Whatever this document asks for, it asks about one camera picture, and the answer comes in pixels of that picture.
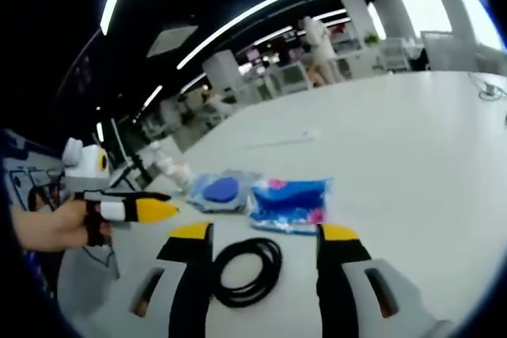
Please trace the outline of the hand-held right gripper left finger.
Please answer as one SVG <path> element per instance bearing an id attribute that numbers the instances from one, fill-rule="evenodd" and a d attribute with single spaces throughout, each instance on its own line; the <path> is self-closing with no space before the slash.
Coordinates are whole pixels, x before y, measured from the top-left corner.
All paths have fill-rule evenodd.
<path id="1" fill-rule="evenodd" d="M 210 305 L 213 223 L 180 226 L 167 235 L 140 287 L 130 312 L 162 322 L 157 337 L 204 337 Z"/>

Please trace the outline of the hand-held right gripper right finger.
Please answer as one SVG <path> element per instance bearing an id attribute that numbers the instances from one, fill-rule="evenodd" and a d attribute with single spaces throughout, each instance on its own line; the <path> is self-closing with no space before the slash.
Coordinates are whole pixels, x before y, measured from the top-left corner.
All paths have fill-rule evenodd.
<path id="1" fill-rule="evenodd" d="M 316 293 L 323 337 L 400 337 L 399 276 L 355 230 L 318 224 Z"/>

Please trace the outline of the person's left hand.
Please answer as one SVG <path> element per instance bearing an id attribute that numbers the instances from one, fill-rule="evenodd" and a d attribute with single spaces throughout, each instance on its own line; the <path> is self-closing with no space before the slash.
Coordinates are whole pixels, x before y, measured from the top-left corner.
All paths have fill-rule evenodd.
<path id="1" fill-rule="evenodd" d="M 51 215 L 50 250 L 110 244 L 112 227 L 99 211 L 98 203 L 81 199 L 61 205 Z"/>

